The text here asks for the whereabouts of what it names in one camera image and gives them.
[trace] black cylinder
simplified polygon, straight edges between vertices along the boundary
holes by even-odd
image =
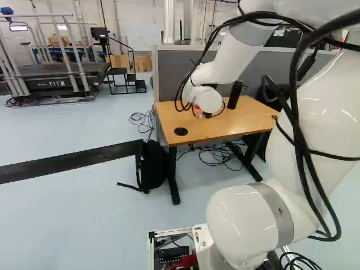
[[[227,104],[228,109],[230,110],[236,109],[237,100],[240,97],[241,90],[242,90],[242,83],[239,82],[238,80],[235,81],[231,89],[229,102]]]

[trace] gray cubicle partition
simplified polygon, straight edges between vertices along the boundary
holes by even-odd
[[[204,57],[204,62],[212,61],[215,58],[217,48],[211,49]],[[193,68],[193,62],[199,59],[203,47],[181,46],[181,45],[154,45],[153,57],[153,76],[155,101],[173,101],[177,89],[189,72]],[[249,87],[243,89],[242,95],[255,97],[261,81],[262,75],[269,75],[277,84],[286,84],[289,81],[289,66],[294,49],[292,48],[271,48],[263,47],[245,71],[239,76]],[[313,76],[325,64],[331,60],[338,51],[319,51],[316,62],[303,80]],[[217,90],[224,97],[230,95],[231,84],[219,85]],[[161,139],[161,128],[159,121],[156,121],[156,138]]]

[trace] black floor stripe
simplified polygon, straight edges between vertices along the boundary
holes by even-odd
[[[138,139],[60,156],[0,166],[0,185],[140,154],[142,142],[142,139]]]

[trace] wooden table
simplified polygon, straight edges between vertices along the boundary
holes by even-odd
[[[224,98],[224,102],[227,105],[228,97]],[[257,143],[249,145],[245,155],[233,143],[228,142],[227,146],[240,159],[254,179],[262,181],[261,175],[253,167],[251,161],[259,150],[265,135],[264,132],[271,131],[273,128],[275,120],[272,116],[278,115],[278,111],[249,96],[240,96],[235,110],[225,108],[220,115],[210,119],[198,119],[193,116],[191,110],[178,112],[173,101],[157,102],[155,106],[157,117],[160,120],[161,128],[169,146],[168,181],[173,204],[180,203],[175,178],[177,146],[179,145],[261,133],[260,139]],[[187,135],[176,135],[174,130],[178,127],[186,128],[188,130]]]

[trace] gray floor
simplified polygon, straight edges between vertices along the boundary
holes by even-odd
[[[0,105],[6,98],[0,97]],[[145,138],[128,118],[149,110],[152,103],[152,91],[110,96],[106,90],[88,104],[0,106],[0,164]],[[264,177],[271,176],[260,159],[254,165]],[[209,167],[197,153],[188,153],[177,166],[182,203],[173,206],[166,184],[149,195],[116,186],[117,181],[135,184],[134,172],[134,158],[129,157],[1,185],[0,269],[146,269],[149,230],[203,223],[213,192],[253,181],[245,170]],[[359,176],[357,166],[331,198],[343,226],[342,239],[332,244],[304,240],[292,245],[293,251],[323,269],[357,268]]]

